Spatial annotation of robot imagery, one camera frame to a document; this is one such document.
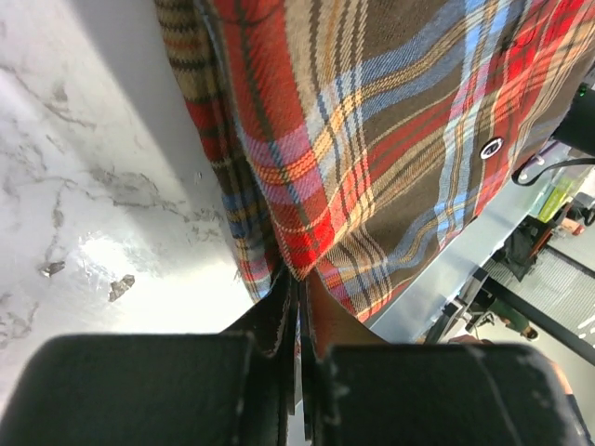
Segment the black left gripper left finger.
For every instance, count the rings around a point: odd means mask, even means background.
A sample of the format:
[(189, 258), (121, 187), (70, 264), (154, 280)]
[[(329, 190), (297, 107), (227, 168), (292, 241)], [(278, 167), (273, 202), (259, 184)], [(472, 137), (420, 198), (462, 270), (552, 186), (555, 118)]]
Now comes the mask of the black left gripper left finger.
[(79, 334), (27, 363), (5, 445), (283, 445), (294, 410), (296, 283), (218, 334)]

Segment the plaid long sleeve shirt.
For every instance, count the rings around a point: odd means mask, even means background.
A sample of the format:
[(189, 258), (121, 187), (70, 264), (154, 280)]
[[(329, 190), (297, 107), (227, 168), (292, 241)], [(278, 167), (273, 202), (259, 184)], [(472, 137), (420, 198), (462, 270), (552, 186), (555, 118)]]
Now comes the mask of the plaid long sleeve shirt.
[(553, 135), (594, 61), (590, 1), (159, 1), (240, 277), (318, 275), (359, 320)]

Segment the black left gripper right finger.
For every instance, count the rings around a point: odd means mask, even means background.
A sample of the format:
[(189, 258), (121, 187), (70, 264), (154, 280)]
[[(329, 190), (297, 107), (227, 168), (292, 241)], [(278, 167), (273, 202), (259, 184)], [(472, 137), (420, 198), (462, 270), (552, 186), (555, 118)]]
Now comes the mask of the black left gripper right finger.
[(313, 445), (587, 445), (560, 373), (533, 348), (392, 344), (311, 275), (298, 286), (304, 434)]

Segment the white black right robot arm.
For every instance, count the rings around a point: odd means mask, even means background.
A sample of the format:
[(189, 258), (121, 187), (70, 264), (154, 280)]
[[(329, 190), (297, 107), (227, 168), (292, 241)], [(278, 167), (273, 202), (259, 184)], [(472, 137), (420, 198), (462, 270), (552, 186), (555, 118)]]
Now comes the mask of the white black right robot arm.
[(552, 138), (593, 157), (594, 131), (594, 66), (591, 66), (576, 90), (570, 108)]

